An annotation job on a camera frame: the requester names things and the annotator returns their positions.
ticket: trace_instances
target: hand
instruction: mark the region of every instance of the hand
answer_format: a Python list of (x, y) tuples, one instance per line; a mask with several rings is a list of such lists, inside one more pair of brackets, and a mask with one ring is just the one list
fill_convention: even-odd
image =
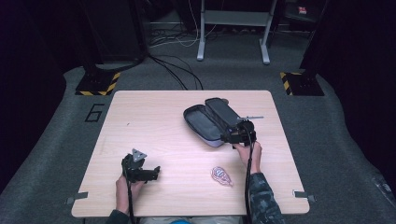
[[(255, 173), (260, 173), (260, 164), (262, 161), (262, 146), (259, 142), (254, 142), (253, 144), (253, 153), (251, 155), (251, 168), (250, 174), (253, 175)], [(250, 155), (250, 146), (244, 147), (239, 144), (233, 144), (233, 147), (238, 150), (239, 156), (241, 157), (242, 163), (244, 163), (245, 167), (248, 168), (248, 158)]]
[[(142, 189), (144, 184), (144, 181), (137, 181), (136, 183), (131, 183), (133, 201), (137, 199), (140, 189)], [(126, 185), (125, 176), (120, 176), (120, 178), (116, 181), (116, 187), (116, 209), (122, 213), (125, 213), (126, 215), (129, 215), (128, 186)]]

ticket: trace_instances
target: sleeve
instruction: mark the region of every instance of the sleeve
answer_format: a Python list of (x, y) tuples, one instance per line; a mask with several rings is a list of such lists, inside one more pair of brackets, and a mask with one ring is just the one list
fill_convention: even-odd
[(286, 223), (275, 201), (274, 193), (263, 173), (256, 173), (250, 176), (249, 199), (250, 214), (253, 224)]
[(119, 210), (114, 209), (108, 217), (106, 224), (127, 224), (129, 217)]

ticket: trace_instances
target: person's left hand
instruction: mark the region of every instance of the person's left hand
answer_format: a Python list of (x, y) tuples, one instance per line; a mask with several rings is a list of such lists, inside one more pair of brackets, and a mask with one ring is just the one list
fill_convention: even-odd
[[(139, 192), (144, 184), (145, 184), (144, 181), (137, 181), (136, 183), (131, 183), (131, 192), (132, 192), (133, 201), (135, 201), (139, 196)], [(126, 215), (129, 215), (128, 186), (126, 185), (125, 176), (123, 175), (120, 176), (120, 178), (116, 181), (116, 187), (117, 187), (116, 209)]]

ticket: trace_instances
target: black case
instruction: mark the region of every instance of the black case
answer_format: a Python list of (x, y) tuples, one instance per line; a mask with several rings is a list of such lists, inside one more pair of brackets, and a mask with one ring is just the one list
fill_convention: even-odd
[(224, 142), (221, 135), (227, 127), (234, 126), (239, 116), (228, 104), (216, 97), (205, 100), (205, 105), (193, 105), (184, 113), (184, 120), (208, 145), (219, 147)]

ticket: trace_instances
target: gray carpet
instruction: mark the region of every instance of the gray carpet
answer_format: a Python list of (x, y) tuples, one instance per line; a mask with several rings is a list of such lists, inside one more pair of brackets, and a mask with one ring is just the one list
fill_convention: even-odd
[[(277, 34), (262, 63), (260, 36), (219, 36), (206, 43), (205, 60), (196, 61), (198, 43), (151, 48), (152, 55), (172, 55), (188, 63), (205, 90), (268, 90), (288, 138), (305, 191), (317, 198), (305, 215), (286, 216), (287, 223), (395, 223), (396, 210), (372, 177), (376, 169), (350, 138), (343, 109), (332, 87), (320, 76), (323, 97), (288, 96), (280, 72), (298, 72), (307, 39)], [(176, 58), (160, 57), (187, 69)], [(174, 69), (189, 90), (192, 77)], [(82, 68), (64, 74), (64, 99), (32, 153), (0, 196), (0, 223), (81, 223), (71, 216), (66, 198), (78, 192), (113, 94), (76, 96)], [(121, 73), (115, 91), (181, 90), (162, 67), (146, 59)], [(93, 104), (104, 104), (98, 122), (84, 122)], [(86, 223), (104, 223), (87, 218)]]

